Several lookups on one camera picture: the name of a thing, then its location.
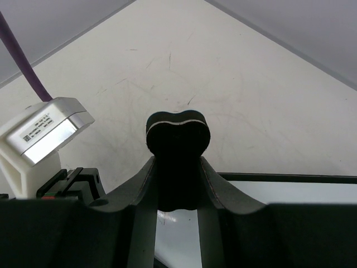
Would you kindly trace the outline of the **black blue whiteboard eraser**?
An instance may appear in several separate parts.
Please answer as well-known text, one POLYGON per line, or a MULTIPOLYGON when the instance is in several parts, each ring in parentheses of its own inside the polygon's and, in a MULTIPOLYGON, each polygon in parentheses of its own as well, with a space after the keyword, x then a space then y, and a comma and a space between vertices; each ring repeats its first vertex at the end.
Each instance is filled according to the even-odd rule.
POLYGON ((157 163, 158 209, 195 210, 199 160, 210 142, 204 115, 195 110, 156 112, 146 123, 146 144, 157 163))

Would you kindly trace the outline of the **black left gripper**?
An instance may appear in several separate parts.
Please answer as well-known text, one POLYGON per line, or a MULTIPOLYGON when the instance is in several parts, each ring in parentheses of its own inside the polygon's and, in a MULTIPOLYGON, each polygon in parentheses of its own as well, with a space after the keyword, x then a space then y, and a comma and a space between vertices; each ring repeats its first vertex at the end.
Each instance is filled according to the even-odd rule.
POLYGON ((37 190, 35 198, 93 202, 104 195, 98 169, 77 167, 72 170, 60 170, 37 190))

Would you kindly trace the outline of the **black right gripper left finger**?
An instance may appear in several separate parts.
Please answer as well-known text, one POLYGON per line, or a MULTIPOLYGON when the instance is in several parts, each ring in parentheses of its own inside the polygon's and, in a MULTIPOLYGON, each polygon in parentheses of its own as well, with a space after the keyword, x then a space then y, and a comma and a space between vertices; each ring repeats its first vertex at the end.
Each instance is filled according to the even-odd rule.
POLYGON ((156 161, 86 205, 75 199, 1 201, 2 267, 152 267, 156 161))

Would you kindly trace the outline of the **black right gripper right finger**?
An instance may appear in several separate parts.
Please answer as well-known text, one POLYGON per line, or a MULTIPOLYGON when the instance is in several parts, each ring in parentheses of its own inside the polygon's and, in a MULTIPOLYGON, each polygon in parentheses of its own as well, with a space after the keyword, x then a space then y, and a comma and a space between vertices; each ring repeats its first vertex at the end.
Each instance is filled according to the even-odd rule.
POLYGON ((354 185, 355 176, 217 173, 203 157, 197 174, 203 267, 356 266, 356 205, 264 204, 233 185, 354 185))

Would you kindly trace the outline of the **small black-framed whiteboard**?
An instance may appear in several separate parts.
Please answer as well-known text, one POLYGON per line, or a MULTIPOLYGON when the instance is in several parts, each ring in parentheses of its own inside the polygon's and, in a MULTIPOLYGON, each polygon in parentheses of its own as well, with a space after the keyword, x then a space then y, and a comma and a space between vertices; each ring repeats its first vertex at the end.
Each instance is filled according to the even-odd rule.
MULTIPOLYGON (((233 181, 265 203, 356 204, 355 184, 233 181)), ((157 212, 154 267, 202 267, 197 211, 157 212)))

